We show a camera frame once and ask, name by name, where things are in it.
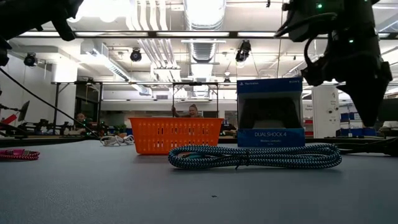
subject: gray table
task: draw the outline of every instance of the gray table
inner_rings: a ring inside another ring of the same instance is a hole
[[[174,169],[98,141],[34,146],[0,162],[0,224],[397,223],[398,160],[345,156],[327,170]]]

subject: blue striped cable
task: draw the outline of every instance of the blue striped cable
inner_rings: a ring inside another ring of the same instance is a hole
[[[229,148],[182,146],[169,152],[169,162],[182,169],[228,166],[269,166],[289,169],[326,169],[341,163],[338,148],[331,144],[304,147]]]

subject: white cord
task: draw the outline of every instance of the white cord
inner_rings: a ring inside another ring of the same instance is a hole
[[[104,136],[100,140],[103,146],[114,146],[118,144],[121,146],[123,143],[127,146],[134,144],[134,137],[132,135],[121,138],[119,136]]]

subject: controller box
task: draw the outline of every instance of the controller box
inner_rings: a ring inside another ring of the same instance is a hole
[[[304,146],[302,92],[302,77],[238,80],[238,146]]]

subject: orange basket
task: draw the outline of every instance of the orange basket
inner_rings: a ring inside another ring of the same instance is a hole
[[[129,118],[139,154],[186,145],[217,146],[223,118]]]

